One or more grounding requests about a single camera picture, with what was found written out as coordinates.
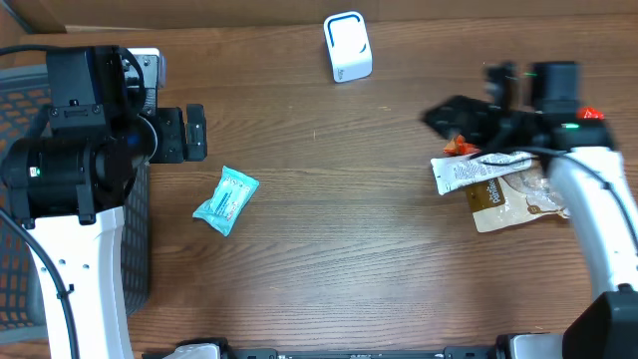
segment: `white container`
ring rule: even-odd
[[[336,82],[364,78],[372,73],[372,51],[363,16],[356,11],[332,15],[323,23]]]

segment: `blue snack packet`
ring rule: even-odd
[[[207,221],[221,234],[228,236],[241,209],[258,187],[257,179],[224,166],[212,198],[202,203],[192,216]]]

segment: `wooden table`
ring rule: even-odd
[[[22,38],[159,47],[160,105],[205,106],[207,160],[153,165],[152,294],[129,319],[137,355],[198,336],[284,350],[489,344],[562,331],[588,305],[569,225],[477,233],[463,193],[437,194],[430,159],[445,142],[418,118],[450,95],[486,98],[483,64],[577,60],[583,98],[607,115],[635,189],[638,17],[377,23],[369,33],[372,76],[342,85],[321,25]],[[223,165],[261,181],[228,238],[191,218]]]

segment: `snack package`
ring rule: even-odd
[[[540,167],[466,187],[477,230],[487,232],[535,220],[547,214],[569,218],[563,199]]]
[[[484,165],[486,163],[509,164],[524,159],[531,159],[528,153],[513,153],[511,155],[490,154],[478,159],[468,160],[471,155],[450,157],[444,159],[432,159],[432,169],[437,180],[439,194],[461,188],[466,185],[495,179],[499,176],[523,171],[531,167],[531,160],[516,163],[511,166],[496,167]]]
[[[205,220],[221,234],[228,236],[241,210],[258,187],[257,179],[224,166],[212,198],[202,203],[192,216]]]

